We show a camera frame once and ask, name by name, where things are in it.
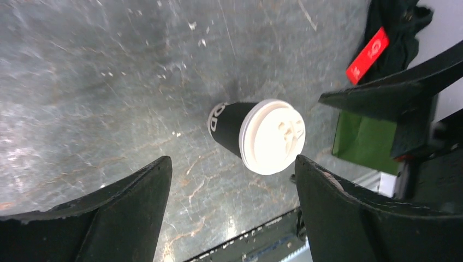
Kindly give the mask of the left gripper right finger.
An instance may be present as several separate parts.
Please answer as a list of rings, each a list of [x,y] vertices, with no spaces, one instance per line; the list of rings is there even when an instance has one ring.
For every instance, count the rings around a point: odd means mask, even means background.
[[[314,261],[462,261],[462,214],[380,195],[303,155],[296,188]]]

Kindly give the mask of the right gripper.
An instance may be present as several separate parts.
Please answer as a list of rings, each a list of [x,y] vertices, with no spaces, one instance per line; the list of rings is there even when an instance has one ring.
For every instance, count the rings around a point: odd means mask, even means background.
[[[462,213],[462,110],[435,121],[437,96],[462,78],[462,42],[386,78],[323,93],[319,102],[396,123],[390,156],[401,162],[394,198]]]

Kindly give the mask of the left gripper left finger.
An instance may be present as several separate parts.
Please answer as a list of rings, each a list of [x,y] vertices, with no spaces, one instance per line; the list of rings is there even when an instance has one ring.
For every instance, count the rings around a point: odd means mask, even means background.
[[[46,212],[1,217],[1,261],[152,261],[172,174],[162,156]]]

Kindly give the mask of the black paper coffee cup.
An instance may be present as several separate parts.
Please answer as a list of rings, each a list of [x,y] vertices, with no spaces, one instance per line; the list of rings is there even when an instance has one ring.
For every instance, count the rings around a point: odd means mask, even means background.
[[[215,142],[246,161],[245,152],[251,148],[256,135],[257,102],[221,103],[209,114],[207,127]]]

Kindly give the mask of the white cup lid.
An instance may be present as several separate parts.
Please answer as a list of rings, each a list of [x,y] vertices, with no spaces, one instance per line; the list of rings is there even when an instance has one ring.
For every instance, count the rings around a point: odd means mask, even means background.
[[[289,103],[266,99],[251,108],[239,132],[239,150],[247,169],[273,175],[289,167],[304,147],[306,126]]]

